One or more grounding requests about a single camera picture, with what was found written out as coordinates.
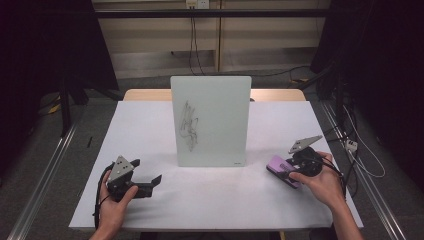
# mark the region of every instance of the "wrist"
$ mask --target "wrist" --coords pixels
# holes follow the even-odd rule
[[[90,240],[108,240],[113,239],[115,235],[117,234],[117,231],[113,230],[112,228],[102,228],[99,227],[91,236]]]
[[[341,196],[333,198],[332,201],[327,204],[327,206],[330,208],[331,212],[338,212],[340,210],[349,208],[347,206],[346,200]]]

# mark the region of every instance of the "metal rail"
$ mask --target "metal rail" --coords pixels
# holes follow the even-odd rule
[[[129,10],[102,9],[95,12],[44,10],[44,16],[97,18],[316,18],[354,14],[355,10],[341,9],[168,9]]]
[[[53,178],[59,168],[60,163],[65,155],[66,150],[74,136],[76,127],[81,120],[83,115],[83,110],[77,116],[77,120],[74,124],[71,125],[69,131],[66,135],[60,138],[59,143],[56,147],[53,156],[50,158],[49,163],[47,164],[46,169],[44,170],[43,175],[41,176],[37,186],[31,194],[30,199],[24,207],[24,210],[21,212],[18,220],[11,233],[9,234],[8,240],[24,240],[31,228],[31,225],[40,209],[41,204],[43,203],[44,197],[47,194],[49,186],[53,181]]]
[[[331,107],[331,105],[329,105],[328,103],[326,104],[324,102],[321,102],[321,106],[325,114],[327,115],[329,122],[334,127],[338,137],[342,137],[343,134],[340,128],[337,127],[337,121],[334,117],[335,116],[334,109]],[[347,153],[349,154],[349,160],[352,161],[353,159],[352,154],[350,152],[347,152]],[[358,158],[357,161],[363,164],[360,158]],[[378,216],[380,217],[382,224],[386,228],[386,231],[389,234],[390,239],[405,240],[406,236],[403,233],[403,230],[400,227],[400,224],[398,223],[395,215],[393,214],[386,200],[384,200],[383,196],[381,195],[380,191],[375,185],[373,179],[368,174],[364,173],[362,169],[358,167],[357,164],[354,165],[354,168],[356,172],[358,173],[357,174],[358,179],[361,181],[362,186],[365,189],[368,197],[370,198],[370,201],[373,204]]]

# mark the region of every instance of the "white tabletop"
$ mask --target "white tabletop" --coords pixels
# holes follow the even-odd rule
[[[119,102],[69,227],[92,230],[97,182],[119,155],[140,159],[133,182],[162,174],[152,198],[130,202],[123,229],[136,231],[258,231],[328,227],[331,213],[309,189],[292,189],[266,170],[289,158],[295,140],[322,135],[309,102],[252,102],[245,167],[177,166],[172,102]],[[312,144],[330,152],[324,138]],[[347,194],[355,221],[362,221]]]

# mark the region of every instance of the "electrical outlet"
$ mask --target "electrical outlet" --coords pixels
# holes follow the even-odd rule
[[[358,149],[358,143],[348,139],[346,140],[345,148],[354,153]]]
[[[198,0],[186,0],[187,9],[197,9],[197,1]]]
[[[209,9],[209,0],[197,0],[198,9]]]

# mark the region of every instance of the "drawing on whiteboard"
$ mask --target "drawing on whiteboard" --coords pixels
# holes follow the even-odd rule
[[[180,124],[180,136],[186,140],[188,149],[193,151],[194,146],[197,144],[196,127],[199,118],[193,118],[194,108],[192,108],[188,101],[186,101]]]

